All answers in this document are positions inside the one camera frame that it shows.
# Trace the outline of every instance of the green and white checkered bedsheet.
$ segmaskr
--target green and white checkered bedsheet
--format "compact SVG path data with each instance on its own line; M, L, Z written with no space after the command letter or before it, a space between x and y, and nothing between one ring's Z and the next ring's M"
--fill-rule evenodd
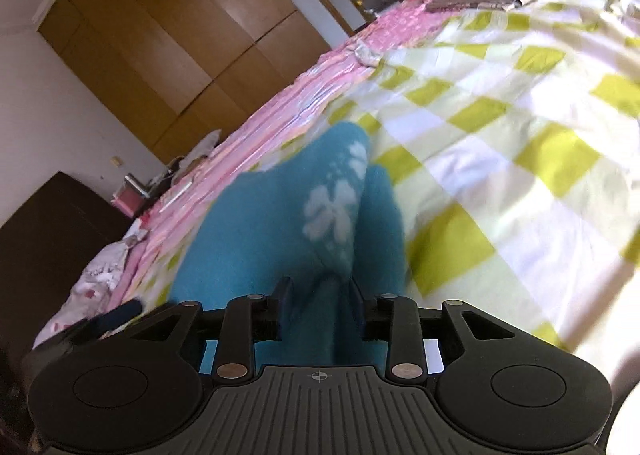
M395 187L407 294L464 299L574 349L638 284L639 22L634 0L463 11L255 168L356 122ZM164 301L194 232L149 269L146 301Z

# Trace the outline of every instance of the wooden wardrobe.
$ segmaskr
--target wooden wardrobe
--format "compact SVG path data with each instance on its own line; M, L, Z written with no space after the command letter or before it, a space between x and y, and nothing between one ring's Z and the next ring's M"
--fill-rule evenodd
M163 162L226 138L329 50L291 0L57 0L40 33Z

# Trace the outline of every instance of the crosshair mark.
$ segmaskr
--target crosshair mark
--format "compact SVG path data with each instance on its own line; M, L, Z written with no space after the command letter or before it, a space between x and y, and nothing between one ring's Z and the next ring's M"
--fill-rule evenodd
M308 375L307 377L311 377L314 381L317 381L318 383L320 383L321 381L324 381L327 377L331 377L331 375L323 371L317 371L311 375Z

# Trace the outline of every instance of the pink blanket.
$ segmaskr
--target pink blanket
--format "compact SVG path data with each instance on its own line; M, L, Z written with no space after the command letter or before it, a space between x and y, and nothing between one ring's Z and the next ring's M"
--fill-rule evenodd
M405 0L342 47L324 54L318 63L255 112L238 131L218 146L192 174L169 190L143 217L148 239L130 254L110 308L126 300L160 255L173 250L194 226L199 225L210 204L242 172L267 152L302 135L331 100L362 81L372 71L354 56L358 41L374 51L386 51L414 42L437 31L450 12L427 13L430 0ZM175 199L187 183L185 193Z

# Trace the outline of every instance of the metal rivet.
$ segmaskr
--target metal rivet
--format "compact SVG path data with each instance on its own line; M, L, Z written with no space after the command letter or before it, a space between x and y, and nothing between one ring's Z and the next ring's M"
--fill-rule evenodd
M225 379L238 379L239 377L244 377L248 372L249 370L247 367L240 363L227 363L225 365L220 365L216 370L216 373Z
M391 369L391 373L400 379L415 379L422 375L422 369L413 363L399 363Z

